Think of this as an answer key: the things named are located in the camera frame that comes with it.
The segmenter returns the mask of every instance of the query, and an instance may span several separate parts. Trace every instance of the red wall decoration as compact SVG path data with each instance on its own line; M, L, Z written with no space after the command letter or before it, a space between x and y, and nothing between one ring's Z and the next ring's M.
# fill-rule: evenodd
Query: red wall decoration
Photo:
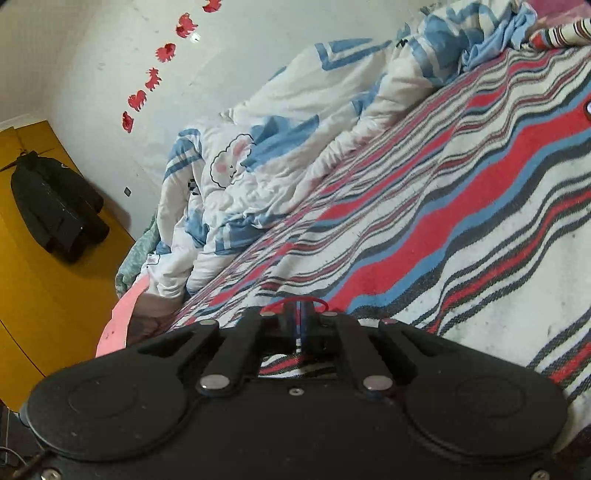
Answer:
M146 88L150 92L153 92L156 86L160 85L160 80L162 80L162 78L158 76L158 69L149 69L147 73L150 76L150 79L144 83L144 85L146 85Z
M222 6L222 0L206 1L207 5L203 7L203 11L208 14L217 12ZM180 16L174 31L180 38L187 38L195 31L197 27L198 25L194 23L193 20L191 20L191 15L187 12ZM164 47L160 47L156 50L156 58L162 63L169 62L174 58L176 48L177 46L174 43L167 43ZM160 72L154 67L150 68L147 73L150 77L144 85L150 92L153 92L154 89L160 85L162 78L158 76ZM127 103L132 109L134 109L136 112L139 112L146 103L147 99L148 97L146 92L143 90L138 90L137 93L129 96ZM134 128L134 122L135 119L130 117L127 111L123 112L121 122L123 130L130 134Z

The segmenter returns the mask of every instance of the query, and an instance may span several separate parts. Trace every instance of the black jacket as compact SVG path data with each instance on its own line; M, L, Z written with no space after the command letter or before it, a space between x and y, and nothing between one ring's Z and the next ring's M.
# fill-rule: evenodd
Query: black jacket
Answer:
M36 152L22 155L10 182L33 238L48 252L76 261L88 243L102 242L109 226L97 215L103 198L75 171Z

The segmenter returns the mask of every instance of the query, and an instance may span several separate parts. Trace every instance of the white wall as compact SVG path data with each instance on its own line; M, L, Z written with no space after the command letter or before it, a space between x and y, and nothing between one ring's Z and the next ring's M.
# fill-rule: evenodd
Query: white wall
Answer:
M40 119L33 115L47 80L84 11L79 0L9 0L0 8L0 128Z
M72 31L47 94L47 114L74 162L120 207L138 236L154 213L167 154L191 120L247 98L303 47L351 37L393 38L420 0L103 0ZM201 42L176 36L189 12ZM154 53L177 45L159 63ZM146 71L163 79L141 112L127 98L144 89ZM121 127L127 110L133 132ZM124 195L129 187L131 197Z

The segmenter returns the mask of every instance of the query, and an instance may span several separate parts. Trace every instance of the white comforter with blue stripes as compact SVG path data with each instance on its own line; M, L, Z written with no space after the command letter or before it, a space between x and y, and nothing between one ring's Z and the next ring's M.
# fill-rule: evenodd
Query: white comforter with blue stripes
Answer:
M473 66L483 45L490 56L499 28L512 23L519 36L534 19L521 0L461 0L415 29L406 25L395 41L317 43L246 102L180 132L158 205L162 242L142 268L150 287L135 314L175 311L346 155L457 78L468 61Z

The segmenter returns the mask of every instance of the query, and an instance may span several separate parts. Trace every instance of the red blue and white striped blanket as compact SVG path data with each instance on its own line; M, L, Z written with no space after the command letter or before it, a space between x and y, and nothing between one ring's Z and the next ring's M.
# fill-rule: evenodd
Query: red blue and white striped blanket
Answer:
M588 439L590 60L507 50L461 76L343 161L173 327L232 326L296 295L366 325L395 317L548 375L570 403L557 448ZM329 370L277 355L261 373Z

